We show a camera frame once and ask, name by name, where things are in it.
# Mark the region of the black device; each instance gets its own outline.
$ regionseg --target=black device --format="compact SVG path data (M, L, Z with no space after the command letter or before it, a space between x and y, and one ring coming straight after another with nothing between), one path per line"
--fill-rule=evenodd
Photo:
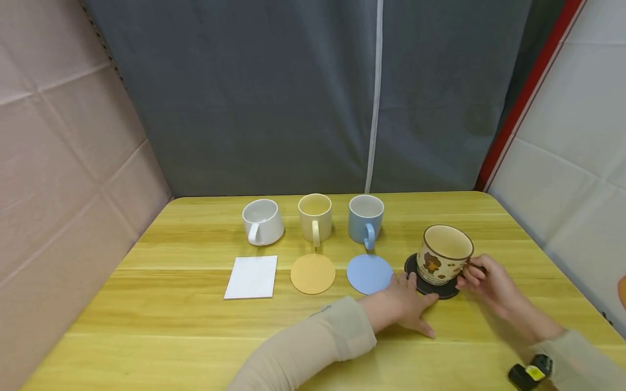
M538 354L526 367L515 364L509 371L508 378L518 390L530 391L551 375L552 359L545 354Z

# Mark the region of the light blue round coaster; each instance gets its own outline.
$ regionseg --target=light blue round coaster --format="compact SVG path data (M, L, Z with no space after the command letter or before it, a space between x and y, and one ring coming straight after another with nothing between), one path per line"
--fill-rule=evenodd
M364 295L385 289L391 281L391 266L377 255L361 254L348 263L347 275L350 285Z

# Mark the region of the mug handle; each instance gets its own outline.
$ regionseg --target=mug handle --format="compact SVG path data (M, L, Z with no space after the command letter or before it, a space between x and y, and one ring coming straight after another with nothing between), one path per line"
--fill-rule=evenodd
M313 225L313 246L314 247L319 247L319 223L317 222L317 220L313 220L312 222Z
M250 233L248 234L248 241L251 245L257 245L257 236L259 235L259 224L253 224L250 227Z
M365 224L365 229L367 230L367 238L363 239L363 244L365 244L365 249L373 250L376 243L376 231L370 223Z

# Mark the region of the yellow label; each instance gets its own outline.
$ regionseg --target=yellow label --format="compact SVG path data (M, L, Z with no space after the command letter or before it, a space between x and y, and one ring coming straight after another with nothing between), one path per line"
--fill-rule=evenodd
M536 366L529 365L526 367L526 373L533 378L534 381L538 382L541 379L544 379L546 375Z

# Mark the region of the brown patterned mug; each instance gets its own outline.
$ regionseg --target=brown patterned mug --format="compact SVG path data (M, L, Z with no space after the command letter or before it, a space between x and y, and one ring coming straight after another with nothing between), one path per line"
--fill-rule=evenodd
M449 225L432 225L424 231L418 273L433 285L444 285L461 272L473 253L474 243L461 230Z

